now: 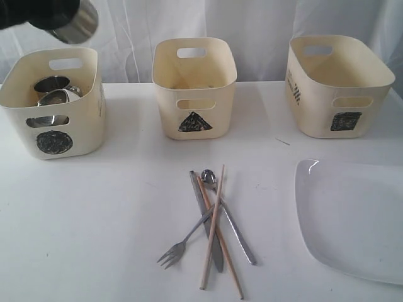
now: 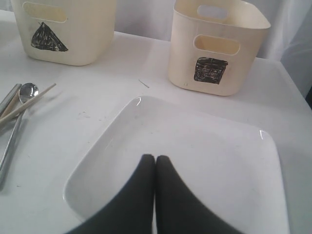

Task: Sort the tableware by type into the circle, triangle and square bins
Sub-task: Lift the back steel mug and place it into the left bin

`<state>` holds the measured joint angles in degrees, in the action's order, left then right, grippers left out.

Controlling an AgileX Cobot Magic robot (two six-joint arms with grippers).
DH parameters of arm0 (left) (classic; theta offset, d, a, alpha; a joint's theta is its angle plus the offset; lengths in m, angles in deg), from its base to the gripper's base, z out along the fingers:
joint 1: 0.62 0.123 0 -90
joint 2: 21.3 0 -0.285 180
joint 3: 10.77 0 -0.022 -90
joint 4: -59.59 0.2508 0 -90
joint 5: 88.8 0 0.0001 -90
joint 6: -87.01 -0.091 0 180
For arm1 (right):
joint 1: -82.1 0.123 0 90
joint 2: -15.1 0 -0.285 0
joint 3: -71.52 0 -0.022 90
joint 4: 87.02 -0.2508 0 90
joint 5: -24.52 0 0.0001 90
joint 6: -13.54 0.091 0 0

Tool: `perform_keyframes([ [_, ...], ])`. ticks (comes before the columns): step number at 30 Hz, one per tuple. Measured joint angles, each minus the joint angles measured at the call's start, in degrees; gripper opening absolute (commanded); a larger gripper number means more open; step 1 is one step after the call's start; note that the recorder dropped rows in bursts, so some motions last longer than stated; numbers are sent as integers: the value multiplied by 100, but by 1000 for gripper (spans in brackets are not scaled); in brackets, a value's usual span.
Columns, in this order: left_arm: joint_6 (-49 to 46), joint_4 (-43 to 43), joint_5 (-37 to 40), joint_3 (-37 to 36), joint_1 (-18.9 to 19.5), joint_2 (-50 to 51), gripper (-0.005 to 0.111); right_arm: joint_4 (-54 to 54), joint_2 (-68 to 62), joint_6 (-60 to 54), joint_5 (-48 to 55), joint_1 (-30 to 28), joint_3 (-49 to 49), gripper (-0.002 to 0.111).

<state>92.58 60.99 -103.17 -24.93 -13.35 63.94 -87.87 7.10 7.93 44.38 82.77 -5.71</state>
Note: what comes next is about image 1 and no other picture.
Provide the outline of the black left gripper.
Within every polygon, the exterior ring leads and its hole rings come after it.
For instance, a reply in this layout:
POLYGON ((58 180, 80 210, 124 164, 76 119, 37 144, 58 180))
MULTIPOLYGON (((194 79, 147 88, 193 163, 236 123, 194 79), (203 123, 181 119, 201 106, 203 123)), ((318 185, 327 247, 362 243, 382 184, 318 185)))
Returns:
POLYGON ((41 30, 54 30, 71 22, 79 1, 4 0, 1 1, 1 30, 30 23, 41 30))

